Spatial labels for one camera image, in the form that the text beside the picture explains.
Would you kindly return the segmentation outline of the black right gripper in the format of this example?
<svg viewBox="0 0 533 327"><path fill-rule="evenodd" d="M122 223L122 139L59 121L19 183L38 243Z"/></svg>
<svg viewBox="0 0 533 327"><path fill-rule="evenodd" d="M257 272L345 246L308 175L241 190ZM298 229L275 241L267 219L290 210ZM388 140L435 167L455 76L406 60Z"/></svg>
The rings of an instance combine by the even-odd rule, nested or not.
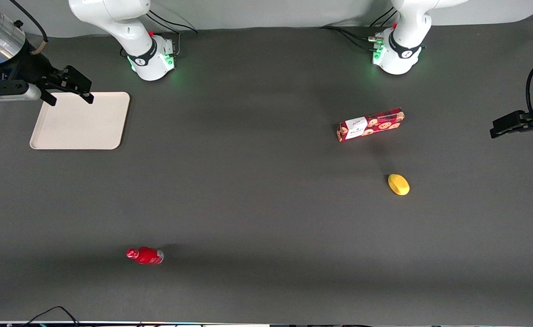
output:
<svg viewBox="0 0 533 327"><path fill-rule="evenodd" d="M71 65L58 70L44 54L32 54L32 46L26 43L11 59L0 64L0 89L21 91L29 84L40 89L40 99L55 106L57 99L51 90L79 95L88 104L94 103L92 82Z"/></svg>

